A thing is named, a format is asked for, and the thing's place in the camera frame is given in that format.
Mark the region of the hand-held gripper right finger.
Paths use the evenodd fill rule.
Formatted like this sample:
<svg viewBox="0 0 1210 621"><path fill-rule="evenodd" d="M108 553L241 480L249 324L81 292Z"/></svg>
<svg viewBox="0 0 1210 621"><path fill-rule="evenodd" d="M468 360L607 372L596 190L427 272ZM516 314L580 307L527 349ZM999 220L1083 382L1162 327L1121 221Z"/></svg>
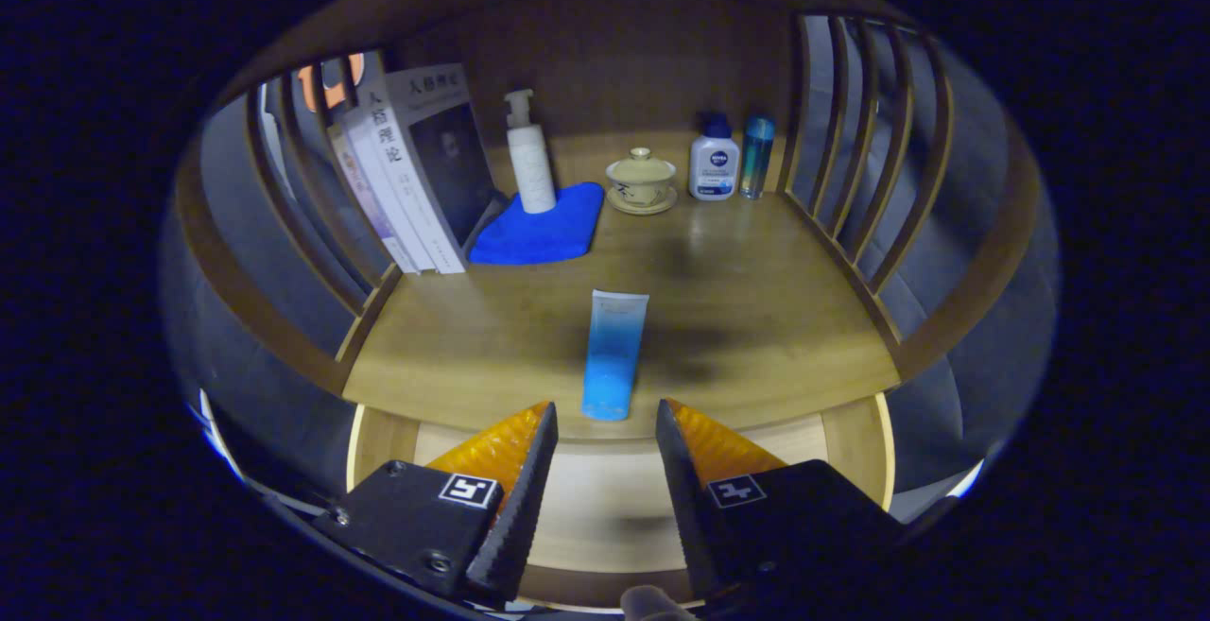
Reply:
<svg viewBox="0 0 1210 621"><path fill-rule="evenodd" d="M908 527L830 462L785 462L704 413L666 398L653 437L693 596L796 598L855 577Z"/></svg>

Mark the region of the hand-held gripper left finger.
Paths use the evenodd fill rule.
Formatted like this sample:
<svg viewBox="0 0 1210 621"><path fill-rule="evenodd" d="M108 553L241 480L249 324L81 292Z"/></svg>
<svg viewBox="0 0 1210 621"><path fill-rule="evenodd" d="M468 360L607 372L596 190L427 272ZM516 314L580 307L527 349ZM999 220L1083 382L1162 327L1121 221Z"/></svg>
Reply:
<svg viewBox="0 0 1210 621"><path fill-rule="evenodd" d="M541 401L424 465L380 462L312 527L428 594L501 606L519 594L558 439Z"/></svg>

